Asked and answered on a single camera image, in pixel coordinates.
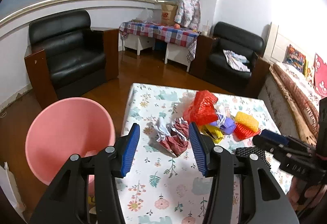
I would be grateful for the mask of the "right hand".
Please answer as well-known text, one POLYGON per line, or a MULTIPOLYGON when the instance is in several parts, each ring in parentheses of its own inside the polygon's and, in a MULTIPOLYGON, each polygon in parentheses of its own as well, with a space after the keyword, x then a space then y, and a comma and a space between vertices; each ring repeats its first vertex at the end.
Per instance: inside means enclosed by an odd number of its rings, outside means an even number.
MULTIPOLYGON (((304 194, 305 198, 313 198, 320 189, 320 185, 311 186, 304 194)), ((287 192, 287 198, 291 203, 292 207, 296 209, 298 207, 298 201, 302 191, 300 190, 299 180, 294 176, 291 180, 291 186, 287 192)))

